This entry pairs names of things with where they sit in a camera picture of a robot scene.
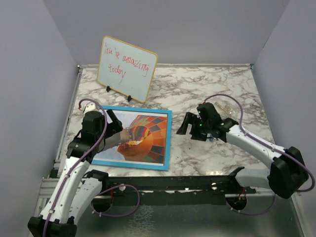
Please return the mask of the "blue picture frame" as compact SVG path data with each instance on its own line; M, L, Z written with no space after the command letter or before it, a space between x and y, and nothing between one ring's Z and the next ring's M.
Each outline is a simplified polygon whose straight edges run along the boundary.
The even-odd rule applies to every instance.
M172 111L104 106L122 123L123 142L115 138L114 146L96 154L93 165L167 171L170 161Z

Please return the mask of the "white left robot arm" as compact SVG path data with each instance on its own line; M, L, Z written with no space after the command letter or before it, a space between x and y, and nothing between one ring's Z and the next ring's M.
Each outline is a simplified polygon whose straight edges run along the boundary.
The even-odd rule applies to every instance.
M96 194L109 189L108 175L96 171L87 183L79 185L97 153L104 149L106 139L123 129L113 110L85 113L80 137L68 145L62 174L44 209L31 217L28 228L35 237L74 237L77 224Z

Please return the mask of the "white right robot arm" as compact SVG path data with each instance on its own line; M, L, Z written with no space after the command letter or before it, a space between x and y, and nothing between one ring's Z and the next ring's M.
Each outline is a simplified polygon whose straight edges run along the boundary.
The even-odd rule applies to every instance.
M191 125L191 139L206 141L208 135L235 145L262 162L267 170L242 168L227 180L227 188L238 193L244 187L272 190L281 198L288 199L307 181L308 173L301 153L295 147L285 149L247 132L232 118L222 119L211 103L200 104L197 114L187 112L177 131L187 132Z

